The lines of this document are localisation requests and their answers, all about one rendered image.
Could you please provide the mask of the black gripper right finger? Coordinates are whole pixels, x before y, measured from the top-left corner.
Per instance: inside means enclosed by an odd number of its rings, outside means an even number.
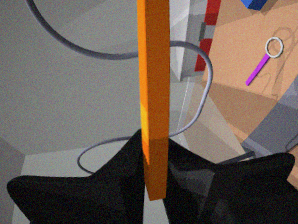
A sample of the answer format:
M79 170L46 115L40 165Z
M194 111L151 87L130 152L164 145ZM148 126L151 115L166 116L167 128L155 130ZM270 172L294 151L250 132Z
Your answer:
M169 137L168 181L164 202L169 224L208 224L217 201L230 194L287 179L295 165L294 155L273 155L237 161L210 163Z

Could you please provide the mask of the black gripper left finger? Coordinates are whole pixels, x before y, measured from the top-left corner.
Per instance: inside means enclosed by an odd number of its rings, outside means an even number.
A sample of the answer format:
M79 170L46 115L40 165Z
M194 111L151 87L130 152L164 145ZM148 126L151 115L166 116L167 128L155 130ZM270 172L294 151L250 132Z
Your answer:
M92 176L17 176L9 197L32 218L74 224L142 224L145 200L142 129Z

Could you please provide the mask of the orange bar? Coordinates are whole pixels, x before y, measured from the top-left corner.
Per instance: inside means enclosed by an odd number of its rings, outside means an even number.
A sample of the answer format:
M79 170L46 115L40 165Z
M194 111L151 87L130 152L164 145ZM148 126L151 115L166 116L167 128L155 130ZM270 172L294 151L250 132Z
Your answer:
M142 145L149 201L166 197L169 148L169 0L137 0Z

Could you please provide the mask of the blue rectangular block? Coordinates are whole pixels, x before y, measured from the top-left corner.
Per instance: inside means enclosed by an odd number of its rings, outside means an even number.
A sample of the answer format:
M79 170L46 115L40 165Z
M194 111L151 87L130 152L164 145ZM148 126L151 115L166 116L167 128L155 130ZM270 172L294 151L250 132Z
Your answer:
M261 11L263 4L265 4L267 0L241 0L241 2L245 4L245 7L249 8L249 10Z

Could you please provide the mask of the purple handle with silver loop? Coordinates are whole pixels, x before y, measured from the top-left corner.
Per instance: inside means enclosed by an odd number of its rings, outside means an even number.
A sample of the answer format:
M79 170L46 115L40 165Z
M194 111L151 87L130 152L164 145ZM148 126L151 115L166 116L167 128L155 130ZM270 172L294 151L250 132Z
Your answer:
M267 51L267 45L269 45L269 41L271 40L275 40L277 39L279 41L279 45L281 45L281 52L278 52L277 55L270 55L269 51ZM258 75L258 72L261 71L261 68L263 68L263 65L266 64L266 61L270 59L270 57L279 57L279 55L281 55L281 53L283 52L283 43L281 40L279 40L279 37L275 36L271 36L270 39L267 39L266 41L266 45L265 45L265 49L266 49L266 53L265 56L262 57L261 61L259 61L259 64L257 65L257 68L254 69L253 73L250 73L250 77L249 79L246 80L246 85L250 85L251 80L254 80L254 77Z

